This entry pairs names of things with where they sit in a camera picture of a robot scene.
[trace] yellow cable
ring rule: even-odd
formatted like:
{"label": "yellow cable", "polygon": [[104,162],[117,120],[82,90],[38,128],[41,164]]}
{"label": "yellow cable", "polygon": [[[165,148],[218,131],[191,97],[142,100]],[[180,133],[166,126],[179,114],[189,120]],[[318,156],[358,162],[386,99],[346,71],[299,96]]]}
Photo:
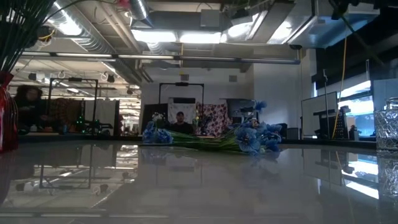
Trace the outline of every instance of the yellow cable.
{"label": "yellow cable", "polygon": [[40,39],[40,40],[47,39],[47,38],[51,37],[54,33],[55,33],[55,29],[52,30],[51,34],[46,35],[46,36],[44,36],[44,37],[39,37],[39,39]]}
{"label": "yellow cable", "polygon": [[[341,92],[343,91],[343,84],[344,84],[344,76],[346,75],[346,55],[347,55],[347,32],[346,32],[346,37],[344,39],[344,54],[343,54],[343,75],[341,76],[341,88],[340,88],[340,97],[338,98],[338,102],[340,103],[341,100]],[[336,127],[337,127],[337,120],[338,120],[338,114],[339,112],[336,112],[336,118],[335,118],[335,127],[333,128],[333,134],[331,135],[331,138],[335,138],[336,134]]]}

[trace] glossy table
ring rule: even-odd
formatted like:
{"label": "glossy table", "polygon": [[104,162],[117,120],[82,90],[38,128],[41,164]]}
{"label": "glossy table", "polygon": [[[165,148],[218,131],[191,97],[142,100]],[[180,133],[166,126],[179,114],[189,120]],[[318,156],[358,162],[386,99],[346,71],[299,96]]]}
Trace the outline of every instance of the glossy table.
{"label": "glossy table", "polygon": [[395,154],[280,147],[23,144],[0,158],[0,223],[398,223]]}

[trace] white wall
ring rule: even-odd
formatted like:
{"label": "white wall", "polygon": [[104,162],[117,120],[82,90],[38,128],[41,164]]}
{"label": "white wall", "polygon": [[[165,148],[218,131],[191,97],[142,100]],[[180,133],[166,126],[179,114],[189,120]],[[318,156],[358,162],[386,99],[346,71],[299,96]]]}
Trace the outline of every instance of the white wall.
{"label": "white wall", "polygon": [[299,65],[254,64],[254,99],[267,103],[260,121],[300,125],[301,99]]}
{"label": "white wall", "polygon": [[[167,103],[170,97],[196,98],[202,102],[201,86],[163,85],[161,88],[161,103]],[[244,85],[205,84],[205,104],[224,102],[220,99],[246,98]],[[146,83],[141,86],[141,108],[145,104],[159,103],[159,83]]]}
{"label": "white wall", "polygon": [[301,101],[313,97],[311,76],[317,72],[315,50],[307,49],[303,53],[300,65],[253,65],[254,99],[267,103],[260,121],[301,127]]}
{"label": "white wall", "polygon": [[[141,116],[144,105],[156,104],[159,102],[159,83],[180,82],[179,68],[169,68],[161,70],[159,68],[147,68],[146,71],[154,80],[154,83],[143,83],[141,86]],[[245,73],[239,69],[214,68],[211,70],[205,68],[183,68],[184,74],[189,74],[189,83],[205,84],[205,104],[224,103],[227,98],[246,99],[247,86],[245,86]],[[229,82],[229,76],[236,75],[236,83]],[[167,103],[170,97],[196,98],[197,102],[202,102],[201,86],[174,86],[163,85],[161,88],[161,103]]]}
{"label": "white wall", "polygon": [[251,65],[244,75],[247,99],[254,99],[254,65]]}

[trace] flower bouquet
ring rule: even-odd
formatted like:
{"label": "flower bouquet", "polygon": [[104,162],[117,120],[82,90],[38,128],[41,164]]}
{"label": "flower bouquet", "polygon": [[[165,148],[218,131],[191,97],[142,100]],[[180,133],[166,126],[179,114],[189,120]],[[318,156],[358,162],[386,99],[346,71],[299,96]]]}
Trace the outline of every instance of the flower bouquet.
{"label": "flower bouquet", "polygon": [[[256,102],[254,110],[260,113],[265,107],[265,102]],[[144,144],[167,144],[198,150],[237,151],[258,155],[266,151],[278,152],[277,144],[282,140],[279,134],[282,126],[259,123],[254,118],[248,118],[242,124],[229,126],[227,133],[214,139],[199,138],[158,128],[158,124],[164,122],[164,117],[154,114],[152,118],[142,136]]]}

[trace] floral fabric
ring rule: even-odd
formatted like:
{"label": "floral fabric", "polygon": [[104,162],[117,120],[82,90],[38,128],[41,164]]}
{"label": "floral fabric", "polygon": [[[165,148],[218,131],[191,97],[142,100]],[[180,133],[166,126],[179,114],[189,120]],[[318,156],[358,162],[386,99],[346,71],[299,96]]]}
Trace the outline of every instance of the floral fabric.
{"label": "floral fabric", "polygon": [[[197,103],[198,116],[201,118],[201,103]],[[228,107],[226,103],[220,105],[208,104],[205,105],[203,112],[205,116],[211,117],[207,124],[207,135],[220,136],[227,125],[231,124],[228,118]]]}

